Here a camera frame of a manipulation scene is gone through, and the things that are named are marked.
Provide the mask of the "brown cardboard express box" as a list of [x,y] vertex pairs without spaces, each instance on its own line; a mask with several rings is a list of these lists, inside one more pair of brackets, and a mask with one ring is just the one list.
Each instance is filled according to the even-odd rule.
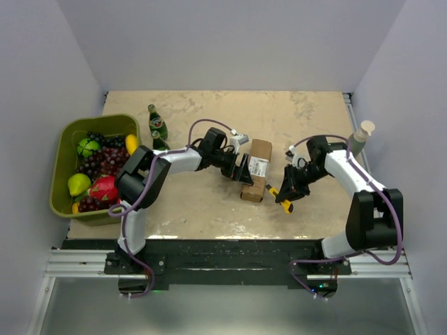
[[271,157],[271,142],[259,139],[252,140],[248,168],[253,184],[242,186],[240,193],[242,200],[255,203],[263,200]]

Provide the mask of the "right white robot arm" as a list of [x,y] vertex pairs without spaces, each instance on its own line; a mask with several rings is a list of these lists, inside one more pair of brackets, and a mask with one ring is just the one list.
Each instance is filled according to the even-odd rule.
[[357,162],[350,142],[339,135],[306,137],[309,159],[296,156],[284,168],[284,179],[275,201],[290,209],[291,203],[310,194],[310,184],[325,177],[336,179],[351,198],[343,232],[319,242],[311,257],[315,272],[327,274],[336,261],[367,253],[383,265],[395,264],[403,249],[403,195],[376,181]]

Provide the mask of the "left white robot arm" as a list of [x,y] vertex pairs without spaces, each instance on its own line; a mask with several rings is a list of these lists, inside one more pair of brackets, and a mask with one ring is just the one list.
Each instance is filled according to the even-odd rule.
[[219,168],[224,177],[246,185],[254,181],[249,172],[249,156],[243,154],[238,160],[239,145],[248,142],[246,135],[234,135],[230,148],[223,146],[226,134],[211,127],[198,144],[188,144],[176,150],[157,151],[139,146],[115,178],[118,191],[121,232],[117,240],[123,251],[120,265],[130,274],[137,274],[145,265],[141,250],[145,247],[145,210],[158,198],[166,177],[181,172],[197,172],[210,166]]

